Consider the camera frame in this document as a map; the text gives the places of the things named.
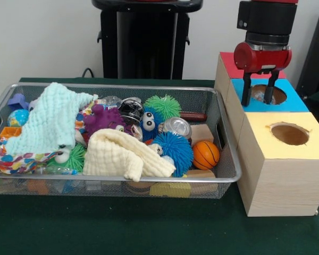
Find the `wooden box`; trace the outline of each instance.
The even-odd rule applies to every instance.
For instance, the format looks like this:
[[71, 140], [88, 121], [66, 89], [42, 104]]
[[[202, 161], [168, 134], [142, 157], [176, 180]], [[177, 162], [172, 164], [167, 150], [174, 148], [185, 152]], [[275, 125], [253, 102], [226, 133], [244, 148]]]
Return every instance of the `wooden box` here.
[[[238, 186], [248, 216], [314, 215], [319, 206], [317, 120], [283, 73], [275, 84], [276, 105], [251, 98], [243, 107], [242, 76], [233, 55], [221, 53], [215, 89], [222, 95], [238, 144], [242, 168]], [[269, 75], [252, 75], [252, 90], [264, 92], [268, 79]], [[252, 97], [259, 95], [253, 91]], [[304, 142], [295, 145], [295, 137]]]
[[248, 216], [315, 215], [319, 124], [312, 113], [246, 113], [238, 153]]

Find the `purple octopus toy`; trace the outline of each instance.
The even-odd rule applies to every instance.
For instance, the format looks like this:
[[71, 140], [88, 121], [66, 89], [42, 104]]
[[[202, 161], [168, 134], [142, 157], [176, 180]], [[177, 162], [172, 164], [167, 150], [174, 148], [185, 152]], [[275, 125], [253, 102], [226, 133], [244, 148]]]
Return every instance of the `purple octopus toy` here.
[[97, 104], [92, 107], [92, 113], [83, 120], [87, 131], [86, 143], [100, 129], [116, 129], [131, 134], [131, 127], [126, 126], [117, 108], [104, 109], [103, 105]]

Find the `white wall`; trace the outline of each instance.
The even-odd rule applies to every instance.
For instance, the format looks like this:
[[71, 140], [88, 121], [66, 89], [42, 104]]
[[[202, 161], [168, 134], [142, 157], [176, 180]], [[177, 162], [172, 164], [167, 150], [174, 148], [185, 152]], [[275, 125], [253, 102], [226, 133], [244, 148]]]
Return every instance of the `white wall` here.
[[[183, 77], [214, 79], [217, 55], [244, 40], [236, 28], [240, 0], [205, 0], [191, 13]], [[300, 0], [286, 73], [297, 84], [319, 16], [319, 0]], [[20, 77], [102, 76], [100, 10], [90, 0], [0, 0], [0, 91]]]

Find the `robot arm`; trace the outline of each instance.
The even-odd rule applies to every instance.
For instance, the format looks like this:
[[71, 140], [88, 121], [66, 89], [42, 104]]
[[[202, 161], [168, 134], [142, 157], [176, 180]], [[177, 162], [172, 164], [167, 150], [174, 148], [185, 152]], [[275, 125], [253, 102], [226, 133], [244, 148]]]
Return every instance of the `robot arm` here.
[[288, 46], [299, 0], [251, 0], [241, 1], [238, 28], [247, 31], [246, 40], [234, 51], [238, 69], [244, 70], [244, 94], [242, 105], [248, 106], [251, 96], [250, 76], [253, 73], [272, 73], [268, 81], [264, 101], [270, 104], [279, 72], [291, 59]]

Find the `green table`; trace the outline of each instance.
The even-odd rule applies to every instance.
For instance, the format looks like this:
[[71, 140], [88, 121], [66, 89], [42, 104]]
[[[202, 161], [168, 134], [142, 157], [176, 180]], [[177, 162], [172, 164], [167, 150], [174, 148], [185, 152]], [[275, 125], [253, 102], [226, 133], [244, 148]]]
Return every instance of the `green table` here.
[[[212, 87], [212, 81], [22, 79]], [[220, 200], [0, 195], [0, 254], [319, 254], [317, 217], [248, 218]]]

